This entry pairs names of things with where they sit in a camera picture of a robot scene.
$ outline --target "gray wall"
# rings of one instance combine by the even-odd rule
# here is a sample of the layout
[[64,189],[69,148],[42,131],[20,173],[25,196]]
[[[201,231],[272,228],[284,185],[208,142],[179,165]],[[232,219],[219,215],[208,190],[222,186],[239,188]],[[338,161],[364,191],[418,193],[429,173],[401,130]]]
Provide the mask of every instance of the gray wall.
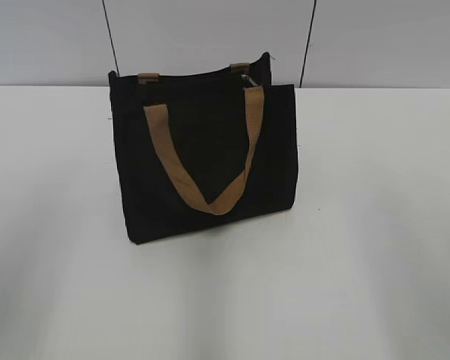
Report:
[[[268,50],[298,84],[313,0],[106,0],[122,74],[189,74]],[[100,85],[101,1],[0,0],[0,85]],[[450,0],[318,0],[306,86],[450,87]]]

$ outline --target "white table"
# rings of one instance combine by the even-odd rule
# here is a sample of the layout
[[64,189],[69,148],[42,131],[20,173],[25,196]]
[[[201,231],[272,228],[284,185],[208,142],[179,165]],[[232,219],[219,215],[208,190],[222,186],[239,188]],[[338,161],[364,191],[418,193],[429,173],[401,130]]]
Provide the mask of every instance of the white table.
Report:
[[0,359],[450,360],[450,90],[297,107],[292,211],[136,246],[108,89],[0,87]]

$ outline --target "tan strap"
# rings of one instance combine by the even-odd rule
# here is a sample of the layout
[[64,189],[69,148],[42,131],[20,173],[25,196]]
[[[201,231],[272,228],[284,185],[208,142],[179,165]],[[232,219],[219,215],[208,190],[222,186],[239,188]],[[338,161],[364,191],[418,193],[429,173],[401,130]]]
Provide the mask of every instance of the tan strap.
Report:
[[233,73],[248,74],[250,70],[250,64],[248,62],[237,62],[236,64],[230,64],[230,71]]
[[158,81],[159,73],[139,73],[137,75],[139,84],[146,84],[148,81]]
[[167,105],[162,103],[143,107],[151,141],[157,156],[180,197],[193,209],[213,215],[223,215],[232,210],[240,197],[242,197],[262,128],[263,104],[265,101],[261,86],[246,88],[244,92],[245,120],[249,142],[244,170],[211,204],[205,201],[197,184],[195,184],[195,181],[183,167],[176,153],[172,136],[170,135]]

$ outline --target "zipper pull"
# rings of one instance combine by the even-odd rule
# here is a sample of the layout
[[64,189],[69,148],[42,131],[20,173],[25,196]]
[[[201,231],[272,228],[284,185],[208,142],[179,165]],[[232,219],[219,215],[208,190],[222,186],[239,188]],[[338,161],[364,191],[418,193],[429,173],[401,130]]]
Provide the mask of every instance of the zipper pull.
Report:
[[253,86],[258,86],[258,84],[257,84],[256,82],[254,82],[254,80],[253,80],[251,77],[249,77],[246,73],[243,73],[243,74],[241,75],[241,78],[242,78],[243,80],[249,81],[250,84],[252,84]]

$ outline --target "bag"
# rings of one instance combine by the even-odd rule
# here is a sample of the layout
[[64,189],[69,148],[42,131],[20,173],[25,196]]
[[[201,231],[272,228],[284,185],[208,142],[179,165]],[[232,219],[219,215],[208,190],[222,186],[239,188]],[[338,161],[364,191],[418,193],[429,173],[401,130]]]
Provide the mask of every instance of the bag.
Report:
[[142,244],[292,207],[293,85],[270,55],[191,76],[109,73],[129,239]]

